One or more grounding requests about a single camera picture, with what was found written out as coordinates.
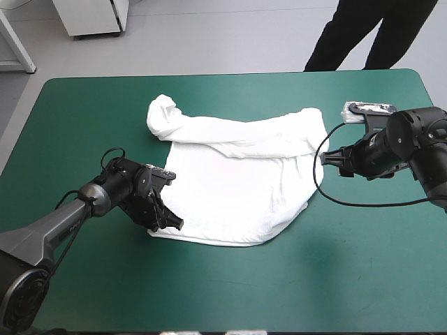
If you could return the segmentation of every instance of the white cabinet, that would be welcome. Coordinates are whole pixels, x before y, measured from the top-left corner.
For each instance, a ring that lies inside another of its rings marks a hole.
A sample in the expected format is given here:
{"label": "white cabinet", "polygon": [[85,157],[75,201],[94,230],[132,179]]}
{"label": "white cabinet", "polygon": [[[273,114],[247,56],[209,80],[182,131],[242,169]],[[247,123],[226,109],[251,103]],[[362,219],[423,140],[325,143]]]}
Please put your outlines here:
{"label": "white cabinet", "polygon": [[129,0],[53,0],[70,36],[126,30]]}

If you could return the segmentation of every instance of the white cloth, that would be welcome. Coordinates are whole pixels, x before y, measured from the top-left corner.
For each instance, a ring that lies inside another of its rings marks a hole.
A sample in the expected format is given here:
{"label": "white cloth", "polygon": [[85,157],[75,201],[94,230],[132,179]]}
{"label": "white cloth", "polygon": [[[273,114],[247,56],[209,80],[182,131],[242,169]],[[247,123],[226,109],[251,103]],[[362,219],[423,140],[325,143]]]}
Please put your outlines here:
{"label": "white cloth", "polygon": [[[252,246],[278,235],[316,190],[312,165],[327,135],[320,110],[305,108],[262,121],[188,117],[160,95],[147,125],[172,141],[165,169],[176,173],[161,197],[183,218],[182,230],[149,233],[219,246]],[[328,150],[326,143],[321,151]],[[318,183],[323,168],[317,160]]]}

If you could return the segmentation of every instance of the green table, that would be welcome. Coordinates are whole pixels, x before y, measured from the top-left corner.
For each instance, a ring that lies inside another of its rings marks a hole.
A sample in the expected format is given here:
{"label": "green table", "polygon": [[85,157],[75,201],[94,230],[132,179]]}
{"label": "green table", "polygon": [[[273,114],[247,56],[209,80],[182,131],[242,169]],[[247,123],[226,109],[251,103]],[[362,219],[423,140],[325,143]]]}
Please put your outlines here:
{"label": "green table", "polygon": [[[345,101],[399,109],[431,105],[412,70],[50,80],[0,177],[1,230],[53,209],[99,173],[115,146],[164,166],[170,143],[147,130],[164,93],[185,114],[252,121],[318,107],[328,130]],[[363,126],[335,134],[354,143]],[[337,177],[324,189],[347,201],[424,196],[410,171],[394,179]],[[447,219],[431,204],[342,207],[319,194],[289,228],[250,248],[151,238],[119,209],[90,220],[52,280],[35,325],[72,330],[266,329],[284,332],[447,330]]]}

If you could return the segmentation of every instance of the person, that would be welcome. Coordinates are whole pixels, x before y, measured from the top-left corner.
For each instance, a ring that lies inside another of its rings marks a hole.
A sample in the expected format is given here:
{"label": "person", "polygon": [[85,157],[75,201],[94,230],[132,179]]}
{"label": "person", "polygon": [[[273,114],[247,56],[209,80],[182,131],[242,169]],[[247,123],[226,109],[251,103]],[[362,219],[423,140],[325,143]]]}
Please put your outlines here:
{"label": "person", "polygon": [[337,70],[382,20],[364,70],[390,68],[410,48],[437,0],[339,0],[304,71]]}

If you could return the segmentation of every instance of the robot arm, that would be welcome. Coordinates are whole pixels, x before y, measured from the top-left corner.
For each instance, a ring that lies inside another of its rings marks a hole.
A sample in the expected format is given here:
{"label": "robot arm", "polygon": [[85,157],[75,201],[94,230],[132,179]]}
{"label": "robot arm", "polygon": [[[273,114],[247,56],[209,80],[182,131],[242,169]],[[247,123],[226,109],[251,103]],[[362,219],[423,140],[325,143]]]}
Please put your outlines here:
{"label": "robot arm", "polygon": [[[370,109],[370,106],[382,110]],[[335,165],[343,177],[359,174],[368,180],[391,178],[410,168],[432,203],[447,209],[447,112],[425,107],[397,112],[394,106],[350,103],[366,134],[355,144],[323,154],[323,165]]]}
{"label": "robot arm", "polygon": [[134,223],[152,231],[180,230],[183,220],[160,197],[173,179],[175,173],[130,161],[123,150],[77,191],[74,201],[27,227],[0,234],[0,329],[20,332],[31,326],[57,266],[54,250],[88,218],[118,206]]}

